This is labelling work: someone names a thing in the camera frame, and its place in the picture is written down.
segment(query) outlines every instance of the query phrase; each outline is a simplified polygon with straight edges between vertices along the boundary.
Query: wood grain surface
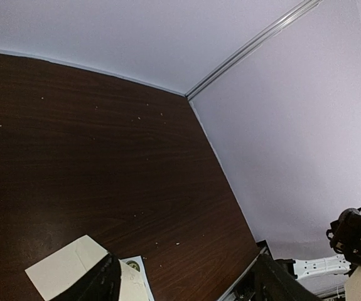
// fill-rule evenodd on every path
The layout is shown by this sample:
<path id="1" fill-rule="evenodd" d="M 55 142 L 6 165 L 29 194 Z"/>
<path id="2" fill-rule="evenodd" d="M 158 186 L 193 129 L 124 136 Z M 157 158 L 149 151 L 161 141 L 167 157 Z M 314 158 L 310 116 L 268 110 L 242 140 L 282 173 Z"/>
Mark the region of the wood grain surface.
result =
<path id="1" fill-rule="evenodd" d="M 216 300 L 257 254 L 185 98 L 0 55 L 0 300 L 42 300 L 24 270 L 85 234 L 145 257 L 156 301 Z"/>

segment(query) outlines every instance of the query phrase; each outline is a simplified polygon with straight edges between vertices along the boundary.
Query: white mechanical part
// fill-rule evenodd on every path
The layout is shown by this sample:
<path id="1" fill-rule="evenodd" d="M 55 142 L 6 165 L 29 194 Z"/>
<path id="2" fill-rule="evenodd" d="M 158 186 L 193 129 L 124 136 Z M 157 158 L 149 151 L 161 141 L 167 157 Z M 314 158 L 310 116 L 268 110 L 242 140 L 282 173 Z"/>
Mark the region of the white mechanical part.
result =
<path id="1" fill-rule="evenodd" d="M 350 262 L 343 255 L 314 260 L 294 260 L 294 274 L 297 280 L 323 275 L 346 274 L 350 271 Z"/>

